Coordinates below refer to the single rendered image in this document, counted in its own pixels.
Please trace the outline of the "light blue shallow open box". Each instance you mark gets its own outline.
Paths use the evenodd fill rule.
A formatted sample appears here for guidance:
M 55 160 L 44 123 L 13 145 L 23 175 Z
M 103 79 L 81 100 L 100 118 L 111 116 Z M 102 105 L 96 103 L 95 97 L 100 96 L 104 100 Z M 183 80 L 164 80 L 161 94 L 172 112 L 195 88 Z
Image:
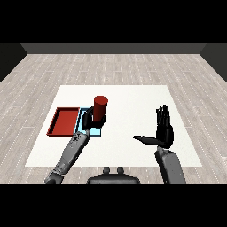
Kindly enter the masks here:
M 76 124 L 74 127 L 74 132 L 80 131 L 85 133 L 85 130 L 82 130 L 82 116 L 88 110 L 88 107 L 81 107 L 79 111 L 79 115 L 76 120 Z M 92 137 L 100 137 L 101 136 L 101 129 L 91 128 L 90 135 Z

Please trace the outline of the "red shallow open box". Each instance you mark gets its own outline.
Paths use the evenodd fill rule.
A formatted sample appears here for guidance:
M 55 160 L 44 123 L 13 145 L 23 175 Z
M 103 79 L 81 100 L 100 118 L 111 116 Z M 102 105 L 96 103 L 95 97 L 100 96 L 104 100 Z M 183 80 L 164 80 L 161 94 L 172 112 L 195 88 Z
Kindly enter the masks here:
M 49 137 L 71 137 L 79 114 L 79 107 L 58 107 L 46 133 Z

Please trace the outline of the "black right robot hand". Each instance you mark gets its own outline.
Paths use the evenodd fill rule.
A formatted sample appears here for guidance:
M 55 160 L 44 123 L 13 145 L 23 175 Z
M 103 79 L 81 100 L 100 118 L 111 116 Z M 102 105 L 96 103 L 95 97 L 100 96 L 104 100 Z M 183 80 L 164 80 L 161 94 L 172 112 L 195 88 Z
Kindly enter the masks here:
M 145 145 L 157 145 L 161 148 L 169 149 L 174 142 L 174 130 L 170 124 L 169 109 L 166 105 L 163 105 L 156 110 L 156 113 L 156 137 L 133 136 L 133 138 Z

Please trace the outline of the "dark grey robot body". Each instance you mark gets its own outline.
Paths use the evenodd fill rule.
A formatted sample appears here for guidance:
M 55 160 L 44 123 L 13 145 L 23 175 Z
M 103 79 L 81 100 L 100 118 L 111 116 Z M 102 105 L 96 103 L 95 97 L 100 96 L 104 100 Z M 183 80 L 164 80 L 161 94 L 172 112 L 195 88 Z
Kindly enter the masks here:
M 140 181 L 135 176 L 126 175 L 123 167 L 118 167 L 116 174 L 111 174 L 110 168 L 104 167 L 103 173 L 90 177 L 87 184 L 140 184 Z

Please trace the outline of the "red can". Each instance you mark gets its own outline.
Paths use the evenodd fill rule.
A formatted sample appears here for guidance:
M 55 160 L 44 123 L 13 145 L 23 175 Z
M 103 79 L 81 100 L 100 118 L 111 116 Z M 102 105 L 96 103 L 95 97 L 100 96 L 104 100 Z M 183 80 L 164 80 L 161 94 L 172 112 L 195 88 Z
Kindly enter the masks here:
M 94 98 L 93 121 L 100 121 L 106 113 L 108 99 L 105 96 Z

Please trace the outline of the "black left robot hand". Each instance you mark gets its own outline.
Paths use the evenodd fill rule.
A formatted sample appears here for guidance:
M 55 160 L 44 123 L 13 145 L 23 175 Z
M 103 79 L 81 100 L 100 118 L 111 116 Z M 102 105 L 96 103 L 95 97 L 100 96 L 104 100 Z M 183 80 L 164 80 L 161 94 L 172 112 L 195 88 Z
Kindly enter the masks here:
M 106 122 L 106 116 L 104 115 L 100 121 L 93 121 L 93 109 L 92 106 L 89 108 L 82 116 L 82 130 L 90 130 L 91 128 L 101 129 L 105 122 Z

